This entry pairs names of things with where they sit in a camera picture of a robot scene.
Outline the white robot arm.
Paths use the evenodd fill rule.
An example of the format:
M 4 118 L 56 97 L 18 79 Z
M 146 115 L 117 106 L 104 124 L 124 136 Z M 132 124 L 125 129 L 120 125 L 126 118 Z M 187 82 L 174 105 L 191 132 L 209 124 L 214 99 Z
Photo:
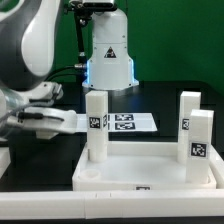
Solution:
M 49 82 L 62 0 L 19 0 L 0 12 L 0 141 L 17 128 L 42 139 L 73 134 L 75 111 L 54 109 L 62 86 Z M 82 86 L 123 91 L 138 84 L 128 54 L 127 17 L 115 0 L 70 0 L 79 48 L 75 68 Z

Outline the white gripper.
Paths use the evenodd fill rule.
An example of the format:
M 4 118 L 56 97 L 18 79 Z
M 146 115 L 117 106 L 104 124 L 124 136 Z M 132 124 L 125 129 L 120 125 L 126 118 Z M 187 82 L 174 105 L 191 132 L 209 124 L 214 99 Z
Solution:
M 6 90 L 6 127 L 74 134 L 76 112 L 53 108 L 62 96 L 62 85 L 55 82 L 42 82 L 30 91 Z

